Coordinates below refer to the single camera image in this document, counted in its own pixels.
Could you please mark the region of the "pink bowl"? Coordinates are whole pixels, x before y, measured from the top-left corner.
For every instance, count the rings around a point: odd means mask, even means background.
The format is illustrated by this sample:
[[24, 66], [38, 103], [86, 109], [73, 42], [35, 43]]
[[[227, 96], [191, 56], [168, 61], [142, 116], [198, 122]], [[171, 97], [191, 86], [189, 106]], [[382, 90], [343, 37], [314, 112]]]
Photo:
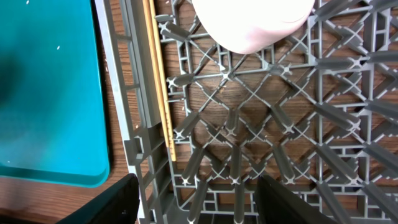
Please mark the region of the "pink bowl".
[[223, 48], [251, 54], [300, 28], [314, 0], [192, 0], [210, 37]]

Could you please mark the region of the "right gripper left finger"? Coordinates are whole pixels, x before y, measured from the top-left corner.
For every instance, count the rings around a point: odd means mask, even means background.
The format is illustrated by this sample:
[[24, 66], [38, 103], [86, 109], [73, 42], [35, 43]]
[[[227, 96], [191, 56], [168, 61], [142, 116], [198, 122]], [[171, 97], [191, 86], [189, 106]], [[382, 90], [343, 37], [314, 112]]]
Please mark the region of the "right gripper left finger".
[[58, 224], [134, 224], [139, 209], [139, 182], [128, 174]]

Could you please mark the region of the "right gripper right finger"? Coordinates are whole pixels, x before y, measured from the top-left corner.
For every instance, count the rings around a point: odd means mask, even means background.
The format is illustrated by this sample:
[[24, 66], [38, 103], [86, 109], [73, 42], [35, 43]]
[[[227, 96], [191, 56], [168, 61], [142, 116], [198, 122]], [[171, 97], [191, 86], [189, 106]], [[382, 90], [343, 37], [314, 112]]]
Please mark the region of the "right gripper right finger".
[[258, 178], [254, 201], [261, 223], [335, 223], [269, 175]]

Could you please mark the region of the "wooden chopstick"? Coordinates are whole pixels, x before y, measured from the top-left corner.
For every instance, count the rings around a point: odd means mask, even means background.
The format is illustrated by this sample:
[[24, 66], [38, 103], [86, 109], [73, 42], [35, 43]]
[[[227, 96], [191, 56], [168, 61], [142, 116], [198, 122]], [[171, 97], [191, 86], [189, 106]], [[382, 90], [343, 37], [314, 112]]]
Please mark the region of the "wooden chopstick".
[[159, 109], [162, 117], [162, 125], [166, 140], [166, 146], [170, 151], [170, 158], [172, 162], [176, 162], [177, 155], [175, 150], [174, 132], [172, 127], [171, 113], [168, 102], [168, 93], [166, 87], [162, 49], [160, 44], [159, 28], [158, 28], [158, 23], [155, 19], [155, 4], [154, 0], [148, 0], [148, 2], [149, 2], [150, 27], [152, 28], [152, 39], [153, 39], [152, 42], [154, 45], [154, 52], [155, 52], [155, 85], [157, 87], [157, 92], [160, 94]]

